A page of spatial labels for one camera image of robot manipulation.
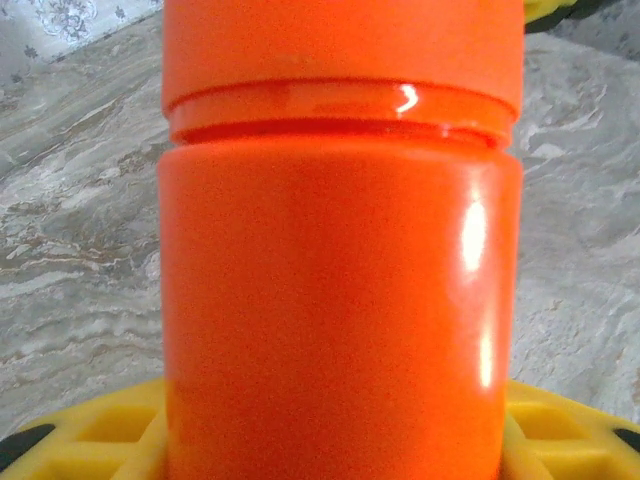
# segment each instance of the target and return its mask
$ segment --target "container body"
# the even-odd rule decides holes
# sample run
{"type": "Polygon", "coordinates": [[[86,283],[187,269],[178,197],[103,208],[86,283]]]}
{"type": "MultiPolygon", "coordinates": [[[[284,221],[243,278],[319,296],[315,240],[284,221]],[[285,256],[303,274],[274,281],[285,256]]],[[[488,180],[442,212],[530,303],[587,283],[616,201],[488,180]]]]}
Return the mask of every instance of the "container body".
{"type": "Polygon", "coordinates": [[[521,167],[273,133],[159,165],[170,480],[495,480],[521,167]]]}

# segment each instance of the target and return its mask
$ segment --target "orange lid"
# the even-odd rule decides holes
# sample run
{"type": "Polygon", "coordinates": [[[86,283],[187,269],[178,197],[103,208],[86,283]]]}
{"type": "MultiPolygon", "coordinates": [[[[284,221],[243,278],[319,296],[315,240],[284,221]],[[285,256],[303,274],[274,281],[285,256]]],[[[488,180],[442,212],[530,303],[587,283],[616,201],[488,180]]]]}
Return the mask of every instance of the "orange lid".
{"type": "Polygon", "coordinates": [[[520,111],[514,0],[166,0],[163,108],[241,84],[366,79],[472,91],[520,111]]]}

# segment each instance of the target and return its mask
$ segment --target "orange plastic jar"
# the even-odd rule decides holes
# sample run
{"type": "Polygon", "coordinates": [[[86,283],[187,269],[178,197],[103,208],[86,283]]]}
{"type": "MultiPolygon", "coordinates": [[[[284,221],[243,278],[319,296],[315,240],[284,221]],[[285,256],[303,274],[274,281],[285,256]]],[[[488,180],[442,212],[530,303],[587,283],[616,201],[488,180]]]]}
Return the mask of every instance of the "orange plastic jar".
{"type": "Polygon", "coordinates": [[[169,480],[495,480],[522,5],[167,0],[169,480]]]}

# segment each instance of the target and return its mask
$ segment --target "orange container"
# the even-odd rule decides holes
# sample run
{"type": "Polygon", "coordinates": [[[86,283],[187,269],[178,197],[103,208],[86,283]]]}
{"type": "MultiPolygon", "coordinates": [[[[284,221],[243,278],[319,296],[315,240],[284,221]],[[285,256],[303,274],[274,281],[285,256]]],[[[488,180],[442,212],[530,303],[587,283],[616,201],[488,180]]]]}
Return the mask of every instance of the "orange container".
{"type": "Polygon", "coordinates": [[[495,480],[522,4],[166,0],[169,480],[495,480]]]}

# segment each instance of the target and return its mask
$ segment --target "table surface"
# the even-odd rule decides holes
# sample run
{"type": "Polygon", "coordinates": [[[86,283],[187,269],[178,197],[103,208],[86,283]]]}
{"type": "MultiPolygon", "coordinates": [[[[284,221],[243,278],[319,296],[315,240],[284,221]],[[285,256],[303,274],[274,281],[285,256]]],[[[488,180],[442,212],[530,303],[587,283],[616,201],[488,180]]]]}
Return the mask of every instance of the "table surface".
{"type": "MultiPolygon", "coordinates": [[[[161,18],[0,98],[0,436],[162,373],[161,18]]],[[[529,38],[511,375],[640,420],[640,64],[529,38]]]]}

